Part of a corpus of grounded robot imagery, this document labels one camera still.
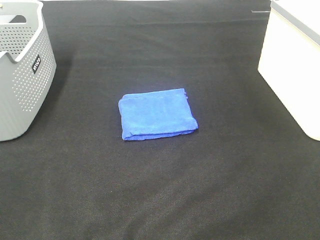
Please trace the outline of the blue towel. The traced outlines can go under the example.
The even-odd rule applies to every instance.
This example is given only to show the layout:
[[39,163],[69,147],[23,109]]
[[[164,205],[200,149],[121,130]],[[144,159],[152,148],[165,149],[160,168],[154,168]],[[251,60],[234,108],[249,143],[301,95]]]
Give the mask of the blue towel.
[[125,94],[118,108],[125,141],[186,135],[199,127],[184,88]]

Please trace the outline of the black fabric table mat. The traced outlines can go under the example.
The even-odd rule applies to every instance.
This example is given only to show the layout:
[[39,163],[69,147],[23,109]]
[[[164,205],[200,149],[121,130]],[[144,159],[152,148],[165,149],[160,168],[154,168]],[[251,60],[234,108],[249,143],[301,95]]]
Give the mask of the black fabric table mat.
[[[267,0],[46,1],[57,64],[0,145],[3,240],[317,240],[320,143],[257,67]],[[122,140],[125,94],[183,88],[198,130]]]

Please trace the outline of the grey perforated plastic basket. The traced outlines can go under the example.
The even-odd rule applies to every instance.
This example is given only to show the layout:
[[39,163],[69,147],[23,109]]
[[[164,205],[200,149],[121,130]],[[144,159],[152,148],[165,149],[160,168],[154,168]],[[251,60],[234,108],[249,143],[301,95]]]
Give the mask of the grey perforated plastic basket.
[[56,60],[37,0],[2,0],[1,16],[25,22],[0,25],[0,140],[23,135],[41,108],[56,72]]

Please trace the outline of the white plastic storage box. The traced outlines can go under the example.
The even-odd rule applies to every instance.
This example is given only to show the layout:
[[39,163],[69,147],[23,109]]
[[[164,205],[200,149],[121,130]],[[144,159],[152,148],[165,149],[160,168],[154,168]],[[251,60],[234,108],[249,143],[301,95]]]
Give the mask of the white plastic storage box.
[[320,139],[320,2],[273,0],[258,72],[304,133]]

